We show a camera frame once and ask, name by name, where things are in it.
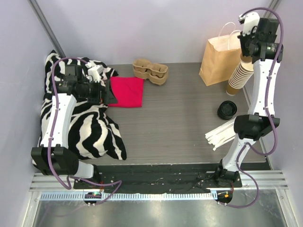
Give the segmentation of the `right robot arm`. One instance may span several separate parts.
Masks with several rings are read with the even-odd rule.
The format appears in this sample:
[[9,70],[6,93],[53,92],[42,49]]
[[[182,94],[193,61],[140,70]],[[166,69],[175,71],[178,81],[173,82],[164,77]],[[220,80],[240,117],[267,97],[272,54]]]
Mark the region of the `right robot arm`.
[[254,69],[253,100],[247,115],[237,116],[234,122],[235,138],[227,155],[220,161],[213,181],[218,187],[242,186],[241,163],[249,149],[261,137],[274,134],[273,148],[267,152],[255,153],[268,156],[277,148],[276,128],[280,119],[275,117],[274,92],[276,75],[283,57],[282,43],[276,43],[273,32],[241,32],[238,36],[241,52],[252,58]]

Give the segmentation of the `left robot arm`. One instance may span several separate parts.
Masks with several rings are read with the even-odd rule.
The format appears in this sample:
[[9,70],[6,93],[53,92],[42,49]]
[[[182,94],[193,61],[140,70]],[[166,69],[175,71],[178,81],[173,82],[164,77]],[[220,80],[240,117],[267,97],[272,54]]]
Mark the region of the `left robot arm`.
[[76,77],[55,82],[47,129],[40,145],[32,148],[31,157],[43,175],[83,179],[89,188],[95,189],[101,182],[97,167],[79,161],[68,145],[71,116],[78,98],[93,104],[117,103],[110,80],[104,85],[97,81],[78,82]]

